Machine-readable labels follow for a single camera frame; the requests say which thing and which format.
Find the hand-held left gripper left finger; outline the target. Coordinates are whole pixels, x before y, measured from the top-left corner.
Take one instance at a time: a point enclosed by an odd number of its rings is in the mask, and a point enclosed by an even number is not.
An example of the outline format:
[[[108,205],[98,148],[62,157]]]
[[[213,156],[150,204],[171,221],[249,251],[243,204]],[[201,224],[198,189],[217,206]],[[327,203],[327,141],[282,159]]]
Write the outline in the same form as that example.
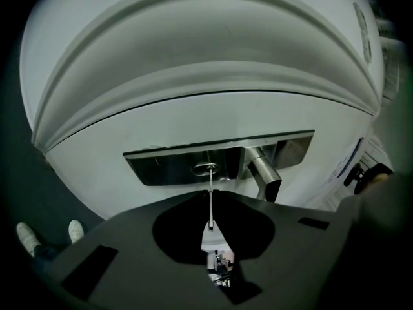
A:
[[[67,247],[52,278],[85,307],[209,310],[207,220],[206,191],[122,212]]]

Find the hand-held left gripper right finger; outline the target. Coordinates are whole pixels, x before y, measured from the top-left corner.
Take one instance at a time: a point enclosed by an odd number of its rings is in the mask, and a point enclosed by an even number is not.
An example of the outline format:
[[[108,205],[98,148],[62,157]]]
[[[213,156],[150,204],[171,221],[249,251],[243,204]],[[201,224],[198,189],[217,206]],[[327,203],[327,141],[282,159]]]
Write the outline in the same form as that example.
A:
[[[316,310],[348,235],[347,212],[214,191],[213,217],[235,254],[222,290],[243,310]]]

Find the person's right white shoe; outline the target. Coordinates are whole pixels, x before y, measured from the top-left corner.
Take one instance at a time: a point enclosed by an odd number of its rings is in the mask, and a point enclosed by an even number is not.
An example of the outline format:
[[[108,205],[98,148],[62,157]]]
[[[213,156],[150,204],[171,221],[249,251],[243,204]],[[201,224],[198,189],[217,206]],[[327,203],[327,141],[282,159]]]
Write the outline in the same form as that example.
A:
[[[80,221],[72,220],[68,225],[68,235],[71,243],[78,242],[84,235],[84,229]]]

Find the person's white shoe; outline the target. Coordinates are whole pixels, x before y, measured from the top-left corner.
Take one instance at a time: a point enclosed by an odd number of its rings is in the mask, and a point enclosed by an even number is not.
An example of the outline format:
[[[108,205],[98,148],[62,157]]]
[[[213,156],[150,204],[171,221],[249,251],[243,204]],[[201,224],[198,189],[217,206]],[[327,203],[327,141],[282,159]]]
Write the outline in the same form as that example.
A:
[[[27,252],[34,257],[35,249],[41,246],[34,231],[24,222],[20,222],[16,226],[17,236]]]
[[[84,229],[80,221],[72,220],[68,225],[68,235],[71,243],[78,242],[84,235]]]

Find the white paper notice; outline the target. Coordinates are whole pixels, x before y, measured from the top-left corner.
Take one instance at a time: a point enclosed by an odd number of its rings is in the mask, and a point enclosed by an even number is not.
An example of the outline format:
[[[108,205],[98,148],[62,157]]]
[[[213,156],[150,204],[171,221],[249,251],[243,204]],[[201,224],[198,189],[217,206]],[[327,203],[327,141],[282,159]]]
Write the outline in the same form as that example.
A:
[[[328,189],[332,183],[334,183],[334,180],[337,178],[339,173],[343,170],[343,167],[345,166],[345,161],[340,160],[338,161],[334,166],[333,169],[327,174],[326,180],[323,182],[321,189],[324,191],[325,189]]]

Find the person's blue jeans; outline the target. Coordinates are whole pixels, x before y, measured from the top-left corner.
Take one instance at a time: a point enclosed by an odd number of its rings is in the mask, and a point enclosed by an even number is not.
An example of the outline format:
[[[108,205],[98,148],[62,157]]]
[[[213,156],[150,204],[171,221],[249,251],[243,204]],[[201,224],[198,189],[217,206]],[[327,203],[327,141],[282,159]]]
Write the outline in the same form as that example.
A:
[[[34,262],[39,270],[47,270],[56,258],[65,251],[65,247],[52,247],[50,245],[37,245],[34,248]]]

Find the person's black and white shirt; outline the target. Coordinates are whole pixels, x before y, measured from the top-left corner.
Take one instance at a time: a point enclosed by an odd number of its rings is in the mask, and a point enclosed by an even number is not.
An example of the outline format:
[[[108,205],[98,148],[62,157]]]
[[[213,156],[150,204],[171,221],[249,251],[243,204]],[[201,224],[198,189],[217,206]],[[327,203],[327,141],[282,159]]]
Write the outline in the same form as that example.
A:
[[[355,197],[325,309],[413,310],[413,64],[375,127],[394,170]]]

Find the person's left white shoe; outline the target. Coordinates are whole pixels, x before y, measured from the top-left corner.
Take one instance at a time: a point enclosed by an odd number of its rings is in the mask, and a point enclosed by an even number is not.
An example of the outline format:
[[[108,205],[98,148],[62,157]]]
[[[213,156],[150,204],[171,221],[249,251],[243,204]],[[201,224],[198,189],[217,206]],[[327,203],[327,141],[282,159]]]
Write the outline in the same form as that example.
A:
[[[41,246],[34,231],[24,222],[20,222],[16,226],[17,236],[27,252],[34,257],[35,249]]]

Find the wall switch panel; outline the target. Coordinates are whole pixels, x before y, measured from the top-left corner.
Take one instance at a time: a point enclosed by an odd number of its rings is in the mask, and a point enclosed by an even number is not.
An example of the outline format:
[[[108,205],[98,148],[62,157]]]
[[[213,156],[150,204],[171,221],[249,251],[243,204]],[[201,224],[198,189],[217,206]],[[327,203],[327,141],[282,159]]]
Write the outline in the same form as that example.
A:
[[[359,23],[359,27],[361,30],[361,39],[362,39],[364,59],[366,63],[369,64],[372,61],[372,52],[371,52],[370,40],[368,38],[367,22],[366,22],[363,11],[361,10],[361,8],[356,2],[353,3],[353,7],[354,7],[356,17]]]

